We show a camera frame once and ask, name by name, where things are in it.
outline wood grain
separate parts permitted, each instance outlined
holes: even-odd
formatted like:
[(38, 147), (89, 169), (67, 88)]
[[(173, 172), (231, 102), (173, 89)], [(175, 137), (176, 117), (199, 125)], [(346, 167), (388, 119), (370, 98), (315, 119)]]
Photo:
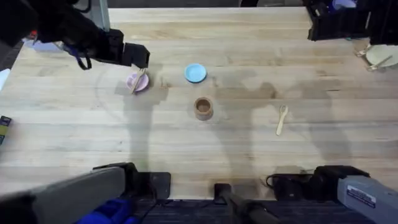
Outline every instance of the wood grain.
[[(48, 184), (112, 162), (172, 173), (172, 198), (210, 198), (229, 182), (269, 198), (259, 178), (352, 165), (398, 190), (398, 76), (367, 72), (366, 41), (307, 40), (304, 8), (110, 9), (112, 26), (151, 52), (150, 88), (129, 94), (137, 68), (24, 47), (0, 92), (14, 123), (0, 147), (0, 192)], [(189, 63), (208, 70), (201, 84)], [(214, 115), (199, 121), (193, 102)], [(289, 106), (275, 135), (279, 106)]]

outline blue plate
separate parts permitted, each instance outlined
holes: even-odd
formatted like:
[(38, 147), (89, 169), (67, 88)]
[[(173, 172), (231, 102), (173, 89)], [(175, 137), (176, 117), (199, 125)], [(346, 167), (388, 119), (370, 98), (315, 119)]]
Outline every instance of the blue plate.
[(192, 83), (200, 83), (206, 78), (206, 69), (198, 63), (190, 64), (185, 68), (185, 78)]

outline black cable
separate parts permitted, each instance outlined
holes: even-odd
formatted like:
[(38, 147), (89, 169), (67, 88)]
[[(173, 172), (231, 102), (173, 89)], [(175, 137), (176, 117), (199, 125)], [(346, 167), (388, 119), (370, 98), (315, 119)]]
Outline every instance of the black cable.
[(81, 12), (81, 13), (87, 13), (91, 11), (91, 0), (88, 0), (87, 3), (87, 8), (86, 9), (77, 9), (75, 8), (77, 11)]
[(156, 194), (155, 188), (151, 184), (148, 184), (148, 186), (150, 188), (150, 191), (152, 192), (154, 204), (143, 214), (143, 216), (140, 217), (138, 224), (141, 224), (144, 221), (144, 219), (146, 218), (146, 216), (156, 207), (156, 205), (158, 205), (157, 194)]
[(269, 176), (266, 178), (267, 187), (269, 187), (270, 189), (274, 189), (274, 186), (272, 186), (271, 184), (268, 183), (268, 179), (274, 178), (274, 176), (275, 176), (275, 175), (272, 174), (272, 175), (269, 175)]
[(87, 62), (87, 66), (81, 61), (81, 58), (79, 56), (76, 57), (77, 60), (77, 64), (79, 65), (79, 67), (83, 70), (89, 70), (91, 69), (91, 59), (90, 57), (87, 55), (86, 52), (83, 53), (85, 58), (86, 58), (86, 62)]
[(72, 55), (75, 56), (76, 61), (77, 61), (77, 64), (79, 65), (79, 67), (80, 67), (81, 69), (83, 69), (83, 70), (89, 70), (89, 69), (92, 68), (91, 59), (90, 59), (90, 57), (87, 55), (86, 52), (83, 52), (83, 55), (84, 55), (85, 58), (86, 58), (87, 66), (81, 61), (81, 58), (79, 57), (79, 53), (77, 52), (76, 49), (74, 49), (74, 48), (71, 47), (71, 46), (67, 46), (67, 47), (69, 48), (69, 50), (70, 50), (70, 52), (72, 53)]

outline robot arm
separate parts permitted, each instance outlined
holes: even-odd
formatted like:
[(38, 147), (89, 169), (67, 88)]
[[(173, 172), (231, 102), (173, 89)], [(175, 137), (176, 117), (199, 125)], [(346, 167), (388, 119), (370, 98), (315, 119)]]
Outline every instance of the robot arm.
[[(0, 42), (13, 47), (33, 30), (43, 43), (63, 43), (79, 66), (91, 68), (90, 59), (117, 65), (148, 67), (149, 51), (138, 44), (123, 43), (120, 30), (105, 31), (73, 5), (78, 0), (5, 0), (0, 2), (0, 21), (6, 25)], [(80, 60), (86, 58), (87, 65)]]
[(75, 223), (106, 201), (123, 196), (167, 199), (168, 172), (138, 172), (133, 163), (96, 167), (92, 172), (0, 198), (0, 223)]

